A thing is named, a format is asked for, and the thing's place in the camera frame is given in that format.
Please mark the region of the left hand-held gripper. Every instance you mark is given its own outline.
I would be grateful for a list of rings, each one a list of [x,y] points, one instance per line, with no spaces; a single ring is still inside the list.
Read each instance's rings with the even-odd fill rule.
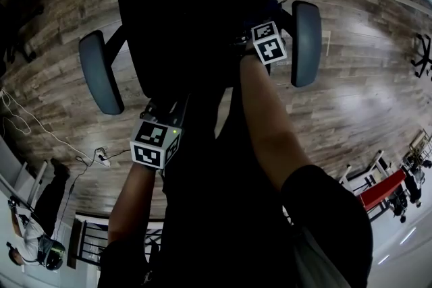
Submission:
[[[177,101],[152,98],[140,114],[130,138],[135,163],[164,169],[178,151],[188,96]]]

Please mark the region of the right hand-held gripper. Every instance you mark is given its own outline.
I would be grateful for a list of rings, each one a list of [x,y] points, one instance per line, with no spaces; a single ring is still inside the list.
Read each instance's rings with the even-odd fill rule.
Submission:
[[[243,41],[236,45],[236,60],[248,55],[256,56],[263,65],[287,58],[285,42],[273,20],[261,24],[245,23]]]

